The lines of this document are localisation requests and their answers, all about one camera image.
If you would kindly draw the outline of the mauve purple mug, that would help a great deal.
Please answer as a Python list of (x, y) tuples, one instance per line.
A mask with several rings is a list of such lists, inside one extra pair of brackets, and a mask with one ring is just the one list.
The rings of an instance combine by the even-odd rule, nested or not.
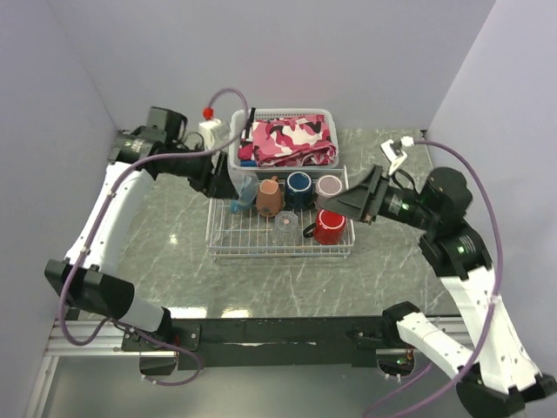
[(342, 180), (334, 175), (321, 176), (315, 184), (315, 206), (321, 208), (330, 198), (345, 190)]

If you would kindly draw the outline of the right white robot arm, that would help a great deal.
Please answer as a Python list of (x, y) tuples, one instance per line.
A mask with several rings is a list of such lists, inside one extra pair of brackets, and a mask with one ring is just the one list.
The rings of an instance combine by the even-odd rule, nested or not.
[(323, 207), (362, 223), (384, 217), (423, 231), (419, 248), (451, 294), (473, 348), (460, 345), (410, 302), (383, 312), (382, 339), (391, 347), (417, 348), (454, 378), (472, 417), (511, 417), (527, 403), (555, 394), (556, 380), (530, 359), (493, 289), (499, 283), (497, 270), (483, 239), (465, 220), (471, 201), (465, 176), (453, 168), (432, 170), (416, 191), (374, 166), (364, 180)]

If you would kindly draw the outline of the dark blue mug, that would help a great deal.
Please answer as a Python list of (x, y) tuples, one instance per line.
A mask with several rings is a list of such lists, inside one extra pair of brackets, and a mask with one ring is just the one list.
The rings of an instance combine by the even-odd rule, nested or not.
[(312, 178), (305, 172), (293, 172), (285, 181), (285, 209), (302, 210), (313, 202)]

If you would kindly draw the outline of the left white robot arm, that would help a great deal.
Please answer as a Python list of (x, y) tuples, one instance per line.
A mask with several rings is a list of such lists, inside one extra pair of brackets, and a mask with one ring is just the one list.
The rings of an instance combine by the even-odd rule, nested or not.
[(57, 318), (70, 343), (84, 346), (92, 341), (70, 335), (65, 322), (70, 307), (143, 331), (144, 341), (153, 349), (165, 349), (173, 342), (169, 310), (140, 297), (129, 281), (117, 278), (116, 271), (131, 219), (160, 175), (185, 178), (208, 198), (237, 197), (222, 147), (207, 136), (197, 145), (187, 145), (188, 135), (186, 116), (156, 106), (150, 108), (145, 125), (117, 135), (104, 184), (83, 230), (64, 258), (49, 260), (44, 269), (59, 297)]

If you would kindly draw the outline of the red mug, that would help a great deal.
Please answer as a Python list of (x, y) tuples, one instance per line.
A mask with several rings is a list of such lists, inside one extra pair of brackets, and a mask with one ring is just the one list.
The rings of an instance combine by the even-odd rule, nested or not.
[(316, 219), (302, 234), (305, 238), (313, 238), (320, 245), (333, 246), (340, 243), (346, 229), (347, 218), (335, 212), (319, 209)]

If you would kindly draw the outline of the salmon pink mug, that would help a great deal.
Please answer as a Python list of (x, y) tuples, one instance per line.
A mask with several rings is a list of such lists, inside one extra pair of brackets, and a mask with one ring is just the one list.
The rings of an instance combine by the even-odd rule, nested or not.
[(256, 208), (258, 214), (263, 217), (274, 217), (282, 210), (283, 198), (278, 180), (277, 176), (273, 176), (259, 184)]

